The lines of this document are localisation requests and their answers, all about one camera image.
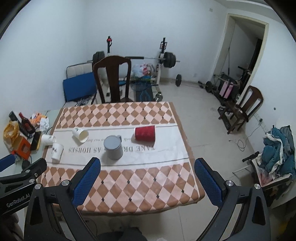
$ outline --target logo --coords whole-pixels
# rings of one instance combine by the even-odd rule
[[[22,196],[21,198],[18,198],[18,199],[13,200],[11,203],[7,203],[6,206],[7,207],[12,207],[12,206],[14,206],[14,205],[16,205],[16,204],[18,204],[20,202],[25,201],[27,198],[30,198],[30,194],[29,193],[26,194],[26,196]]]

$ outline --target pile of clothes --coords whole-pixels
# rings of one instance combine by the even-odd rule
[[[256,158],[261,170],[261,183],[267,184],[278,177],[290,174],[295,178],[295,146],[290,126],[280,129],[273,127],[263,139],[265,147],[261,155]],[[273,198],[278,199],[289,188],[292,182],[285,183],[273,190]]]

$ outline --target dark brown chair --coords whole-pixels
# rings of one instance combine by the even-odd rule
[[[120,90],[119,90],[119,81],[118,81],[119,66],[123,63],[128,64],[128,74],[126,78],[126,95],[124,98],[120,99]],[[121,56],[108,56],[94,64],[93,73],[94,73],[94,78],[96,80],[96,84],[99,90],[101,101],[102,103],[106,103],[102,86],[100,84],[98,68],[106,68],[109,87],[110,87],[111,103],[132,102],[132,100],[128,98],[129,82],[131,77],[131,60]]]
[[[246,103],[242,106],[242,104],[244,103],[244,100],[247,96],[247,93],[249,92],[249,90],[252,91],[251,96],[248,98],[248,100],[246,101]],[[250,111],[250,113],[247,115],[247,111],[253,107],[253,105],[255,104],[255,102],[257,100],[260,100],[260,102]],[[236,121],[234,122],[234,124],[230,127],[230,129],[228,130],[227,134],[229,134],[230,132],[232,132],[235,127],[237,125],[239,125],[239,127],[237,128],[237,130],[239,131],[242,127],[242,125],[245,122],[249,122],[249,117],[259,108],[259,106],[262,104],[263,102],[263,96],[260,92],[259,89],[257,89],[254,86],[249,86],[247,88],[247,91],[244,95],[244,97],[242,98],[241,102],[239,104],[235,104],[231,101],[226,101],[225,102],[225,109],[224,111],[221,113],[219,119],[222,118],[222,116],[226,113],[226,112],[231,112],[232,116],[230,119],[232,119],[234,116],[236,117]]]

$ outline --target gray mug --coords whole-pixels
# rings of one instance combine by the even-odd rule
[[[123,149],[121,145],[121,136],[108,136],[104,140],[104,147],[107,156],[111,160],[119,160],[123,156]]]

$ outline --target blue gripper pad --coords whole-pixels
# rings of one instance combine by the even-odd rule
[[[211,203],[220,208],[222,206],[221,189],[199,159],[195,160],[194,172],[205,189]]]
[[[101,162],[100,159],[96,158],[96,160],[93,162],[93,164],[90,166],[90,168],[87,170],[85,175],[81,178],[80,182],[73,190],[72,204],[75,208],[84,203],[100,171]]]

